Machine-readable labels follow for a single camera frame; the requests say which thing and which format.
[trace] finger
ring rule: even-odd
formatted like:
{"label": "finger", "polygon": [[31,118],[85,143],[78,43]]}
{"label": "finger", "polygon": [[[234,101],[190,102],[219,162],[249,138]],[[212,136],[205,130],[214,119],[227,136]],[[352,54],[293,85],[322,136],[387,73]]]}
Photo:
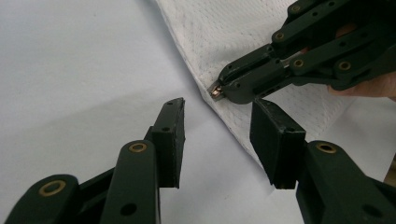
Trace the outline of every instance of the finger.
{"label": "finger", "polygon": [[330,87],[329,92],[334,95],[389,97],[394,100],[396,99],[396,72],[364,81],[344,91],[336,91]]}
{"label": "finger", "polygon": [[335,33],[335,37],[338,38],[338,37],[340,37],[342,35],[346,35],[346,34],[352,32],[352,31],[356,30],[357,28],[358,28],[358,26],[355,23],[352,23],[352,22],[347,23],[347,24],[341,26],[337,30],[337,32]]}

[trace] white tissue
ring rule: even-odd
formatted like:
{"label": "white tissue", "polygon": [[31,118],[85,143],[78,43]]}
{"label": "white tissue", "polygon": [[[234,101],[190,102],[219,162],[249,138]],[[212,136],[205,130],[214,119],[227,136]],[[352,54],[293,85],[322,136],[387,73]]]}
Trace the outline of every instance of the white tissue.
{"label": "white tissue", "polygon": [[[258,162],[249,141],[251,104],[214,102],[206,89],[227,64],[271,42],[287,17],[290,0],[157,0],[165,22],[202,96],[219,114],[241,145]],[[351,103],[331,96],[324,85],[289,85],[266,98],[277,103],[318,137]]]}

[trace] white table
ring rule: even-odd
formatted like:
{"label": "white table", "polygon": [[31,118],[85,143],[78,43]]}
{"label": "white table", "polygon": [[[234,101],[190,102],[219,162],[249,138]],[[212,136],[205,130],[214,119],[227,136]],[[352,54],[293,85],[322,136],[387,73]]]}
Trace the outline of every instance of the white table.
{"label": "white table", "polygon": [[[144,137],[162,104],[186,100],[180,189],[163,223],[303,223],[202,100],[154,1],[0,3],[0,222],[48,175],[82,183]],[[359,99],[322,139],[382,180],[396,151],[396,104]]]}

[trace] white surface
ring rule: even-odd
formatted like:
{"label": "white surface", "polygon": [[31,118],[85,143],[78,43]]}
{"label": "white surface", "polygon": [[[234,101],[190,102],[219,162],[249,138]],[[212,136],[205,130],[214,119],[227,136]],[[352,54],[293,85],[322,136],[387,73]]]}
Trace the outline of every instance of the white surface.
{"label": "white surface", "polygon": [[[293,0],[157,0],[180,54],[203,98],[218,113],[236,139],[258,163],[250,144],[250,105],[227,99],[214,102],[207,89],[226,64],[271,42]],[[316,139],[342,114],[352,100],[334,97],[323,85],[288,87],[267,97]]]}
{"label": "white surface", "polygon": [[[143,138],[167,100],[186,99],[180,189],[162,189],[163,223],[302,223],[293,191],[260,166],[204,103],[153,1],[0,3],[0,222],[37,180],[83,182]],[[359,99],[324,140],[382,179],[396,104]]]}

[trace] black plastic part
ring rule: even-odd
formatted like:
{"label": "black plastic part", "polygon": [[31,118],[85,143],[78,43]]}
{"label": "black plastic part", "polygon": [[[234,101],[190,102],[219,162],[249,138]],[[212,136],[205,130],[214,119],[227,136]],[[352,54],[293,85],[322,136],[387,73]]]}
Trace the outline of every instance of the black plastic part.
{"label": "black plastic part", "polygon": [[393,204],[393,207],[396,208],[396,188],[372,178],[371,180],[379,191],[381,191],[381,193],[388,199],[388,201]]}
{"label": "black plastic part", "polygon": [[81,207],[78,195],[78,181],[72,175],[49,176],[26,191],[6,223],[69,223]]}
{"label": "black plastic part", "polygon": [[[248,104],[289,84],[326,84],[341,91],[393,72],[395,11],[395,0],[297,1],[271,44],[222,69],[216,82],[221,95]],[[340,36],[346,24],[356,29]]]}
{"label": "black plastic part", "polygon": [[114,168],[79,186],[81,192],[80,197],[84,204],[72,223],[99,223],[113,173]]}
{"label": "black plastic part", "polygon": [[156,149],[146,140],[120,151],[100,223],[160,223]]}
{"label": "black plastic part", "polygon": [[180,181],[184,135],[184,104],[183,98],[177,98],[163,105],[151,134],[152,142],[157,148],[159,187],[178,188]]}
{"label": "black plastic part", "polygon": [[294,189],[302,169],[305,130],[279,106],[256,100],[250,124],[250,142],[271,184]]}
{"label": "black plastic part", "polygon": [[396,223],[393,204],[339,146],[311,142],[304,162],[314,185],[302,179],[297,191],[305,223]]}
{"label": "black plastic part", "polygon": [[146,135],[145,135],[145,140],[153,142],[153,140],[152,140],[152,126],[149,126],[148,131],[146,132]]}

